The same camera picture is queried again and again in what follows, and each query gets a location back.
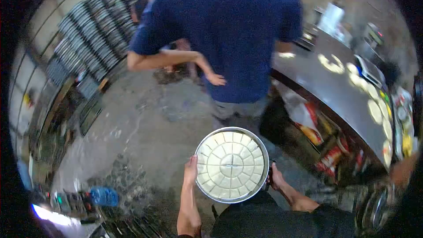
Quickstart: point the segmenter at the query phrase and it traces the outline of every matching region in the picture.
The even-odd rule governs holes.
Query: wet floor
[[[207,94],[189,79],[158,85],[152,71],[123,68],[102,98],[103,111],[87,135],[78,137],[56,172],[52,189],[75,191],[92,185],[110,186],[120,195],[124,212],[147,214],[176,233],[184,163],[198,143],[214,130]],[[299,143],[276,147],[273,158],[286,181],[304,193],[320,182],[294,158]],[[271,191],[282,208],[283,197]],[[203,229],[214,223],[224,204],[196,192]]]

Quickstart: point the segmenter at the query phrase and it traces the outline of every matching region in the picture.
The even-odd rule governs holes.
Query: gray pants
[[[260,135],[259,126],[262,114],[266,109],[268,98],[262,98],[255,103],[225,103],[210,98],[213,128],[234,126],[247,129],[257,135],[266,146],[269,156],[276,154],[275,145]]]

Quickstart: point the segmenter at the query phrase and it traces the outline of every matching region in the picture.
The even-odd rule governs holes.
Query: hand
[[[206,74],[206,79],[215,86],[224,86],[226,84],[225,78],[215,73]]]
[[[198,156],[193,155],[185,164],[184,186],[193,186],[195,184],[195,179],[197,178],[198,174],[197,162]]]
[[[274,190],[280,190],[283,184],[286,184],[285,180],[283,179],[282,173],[276,167],[276,163],[272,162],[271,166],[272,170],[272,177],[267,176],[267,183],[270,183]]]

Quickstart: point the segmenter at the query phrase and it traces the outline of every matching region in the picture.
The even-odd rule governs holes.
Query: round metal tray
[[[266,150],[266,146],[264,145],[264,143],[262,142],[262,140],[260,140],[260,138],[257,137],[257,135],[255,135],[254,133],[252,133],[249,130],[243,129],[243,128],[239,128],[239,127],[224,127],[224,128],[220,128],[217,129],[211,133],[209,133],[206,137],[204,137],[204,139],[199,143],[197,149],[195,150],[195,154],[197,154],[197,152],[199,151],[200,147],[203,145],[204,141],[207,140],[209,137],[220,133],[220,132],[224,132],[224,131],[232,131],[232,132],[239,132],[239,133],[243,133],[248,135],[252,140],[254,140],[258,147],[261,149],[262,154],[263,154],[263,160],[264,160],[264,168],[263,168],[263,174],[262,177],[260,178],[259,183],[257,184],[257,186],[250,191],[249,193],[245,194],[244,196],[235,198],[235,199],[220,199],[217,197],[213,197],[212,195],[210,195],[209,193],[207,193],[198,183],[197,179],[195,179],[195,183],[197,184],[198,188],[209,198],[211,198],[212,200],[215,200],[217,202],[220,203],[226,203],[226,204],[234,204],[234,203],[240,203],[243,201],[246,201],[247,199],[253,197],[255,194],[257,194],[257,192],[263,187],[263,185],[266,182],[267,179],[267,174],[269,173],[269,154],[267,153]]]

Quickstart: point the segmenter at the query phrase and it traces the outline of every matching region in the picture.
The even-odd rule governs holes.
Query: person in background
[[[131,6],[131,18],[135,24],[139,24],[141,22],[145,7],[147,7],[147,4],[152,1],[153,0],[137,0]]]
[[[198,156],[185,164],[181,206],[177,220],[178,237],[204,237],[194,196]],[[355,215],[316,203],[299,193],[283,178],[275,163],[268,177],[272,188],[287,200],[291,210],[283,210],[270,194],[260,190],[250,199],[230,204],[216,219],[211,237],[354,237]]]
[[[289,52],[302,35],[300,0],[155,0],[144,14],[146,23],[130,43],[128,68],[195,61],[204,72],[212,115],[223,126],[237,114],[261,116],[273,51]],[[195,51],[160,50],[183,38]]]

